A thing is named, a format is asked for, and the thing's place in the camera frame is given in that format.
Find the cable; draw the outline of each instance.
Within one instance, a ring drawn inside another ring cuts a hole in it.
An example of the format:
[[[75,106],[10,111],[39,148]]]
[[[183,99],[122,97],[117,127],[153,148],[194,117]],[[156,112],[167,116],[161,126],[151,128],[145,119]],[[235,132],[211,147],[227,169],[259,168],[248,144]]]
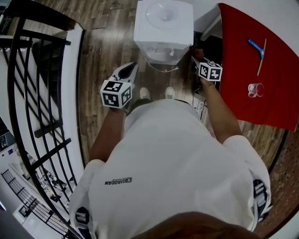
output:
[[[193,103],[194,103],[194,95],[195,95],[195,92],[196,92],[196,91],[198,91],[198,90],[199,90],[199,88],[198,88],[198,89],[196,89],[196,90],[193,92],[193,98],[192,98],[192,107],[194,107]]]
[[[201,111],[201,114],[200,114],[200,120],[201,120],[201,118],[202,118],[202,113],[204,112],[205,105],[206,105],[206,100],[205,100],[205,102],[204,102],[204,106],[203,106],[202,111]]]
[[[197,108],[196,108],[197,111],[198,111],[198,110],[202,110],[202,109],[205,107],[205,103],[204,103],[203,106],[199,109],[198,106],[200,105],[200,103],[204,103],[204,102],[203,102],[203,101],[200,101],[200,102],[198,103]]]
[[[157,71],[159,71],[159,72],[163,72],[163,73],[167,73],[167,72],[171,72],[171,71],[173,71],[173,70],[178,70],[178,66],[176,65],[176,67],[175,68],[173,68],[173,69],[171,69],[171,70],[166,70],[166,71],[163,71],[163,70],[159,70],[159,69],[157,69],[157,68],[155,68],[155,67],[153,67],[149,62],[148,62],[148,60],[146,59],[146,57],[144,56],[144,54],[143,54],[143,52],[142,51],[140,51],[141,52],[141,54],[143,55],[143,57],[144,57],[144,59],[146,60],[146,62],[149,64],[149,66],[151,67],[151,68],[153,68],[153,69],[155,69],[155,70],[157,70]]]

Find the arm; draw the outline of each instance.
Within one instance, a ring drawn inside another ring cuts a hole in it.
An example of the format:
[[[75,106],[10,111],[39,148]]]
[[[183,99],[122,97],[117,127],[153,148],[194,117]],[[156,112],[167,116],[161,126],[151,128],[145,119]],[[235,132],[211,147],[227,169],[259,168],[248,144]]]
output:
[[[89,153],[89,161],[100,159],[107,162],[114,147],[121,141],[122,110],[109,110],[100,132]]]
[[[234,135],[242,135],[238,120],[227,107],[214,84],[201,78],[204,88],[209,118],[216,139],[223,144],[226,139]]]

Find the electrical cord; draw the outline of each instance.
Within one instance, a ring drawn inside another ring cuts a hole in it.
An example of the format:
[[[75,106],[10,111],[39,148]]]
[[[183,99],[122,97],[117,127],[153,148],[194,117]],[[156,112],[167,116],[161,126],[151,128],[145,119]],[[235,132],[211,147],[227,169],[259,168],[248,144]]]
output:
[[[193,92],[193,98],[192,98],[192,107],[194,107],[193,103],[194,103],[194,95],[195,95],[195,92],[196,92],[196,91],[198,91],[198,90],[199,90],[199,88],[198,88],[198,89],[196,89],[196,90]]]
[[[204,102],[204,106],[202,107],[202,111],[201,111],[201,114],[200,114],[200,120],[201,120],[201,118],[202,118],[202,113],[204,112],[204,108],[205,108],[205,106],[206,106],[206,100],[205,100],[205,102]]]
[[[202,110],[205,107],[205,103],[204,103],[203,106],[199,109],[198,106],[200,105],[200,103],[203,103],[203,101],[200,101],[198,103],[197,108],[196,108],[197,112],[198,112],[198,110]]]
[[[126,114],[126,116],[128,115],[128,112],[126,109],[123,109],[122,111],[124,111],[124,113]]]
[[[171,71],[173,71],[173,70],[178,70],[178,66],[177,66],[177,65],[176,65],[175,68],[173,68],[173,69],[171,69],[171,70],[165,70],[165,71],[163,71],[163,70],[159,70],[159,69],[153,67],[153,66],[148,62],[148,60],[146,59],[146,57],[144,56],[144,54],[143,54],[142,51],[140,51],[140,52],[141,52],[141,54],[143,55],[143,57],[144,57],[144,59],[146,60],[146,62],[149,64],[149,66],[150,66],[151,68],[153,68],[153,69],[159,71],[159,72],[167,73],[167,72],[171,72]]]

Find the hardwood floor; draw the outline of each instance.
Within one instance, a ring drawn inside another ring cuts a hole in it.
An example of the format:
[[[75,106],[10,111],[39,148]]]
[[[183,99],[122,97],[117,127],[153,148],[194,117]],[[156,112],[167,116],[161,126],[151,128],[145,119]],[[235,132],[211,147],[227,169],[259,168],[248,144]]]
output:
[[[190,56],[179,63],[180,70],[161,73],[146,64],[133,41],[137,0],[42,0],[45,4],[81,24],[86,30],[79,75],[79,121],[84,160],[102,125],[107,109],[101,104],[100,87],[103,81],[122,64],[135,61],[139,65],[135,98],[140,87],[147,87],[153,100],[164,98],[164,90],[172,86],[177,99],[192,102]],[[26,29],[56,33],[28,21]],[[267,167],[277,152],[284,130],[271,126],[240,121],[243,135],[261,156]]]
[[[295,132],[287,134],[281,154],[270,173],[271,209],[256,227],[262,238],[269,238],[299,211],[299,121]]]

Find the sneaker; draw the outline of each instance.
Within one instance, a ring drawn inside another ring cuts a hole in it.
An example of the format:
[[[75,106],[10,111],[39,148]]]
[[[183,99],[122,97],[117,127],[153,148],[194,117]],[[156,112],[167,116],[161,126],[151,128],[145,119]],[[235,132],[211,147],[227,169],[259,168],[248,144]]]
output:
[[[150,100],[150,92],[147,88],[143,87],[139,91],[140,99],[149,99]]]
[[[175,99],[176,92],[171,86],[168,86],[165,90],[165,99]]]

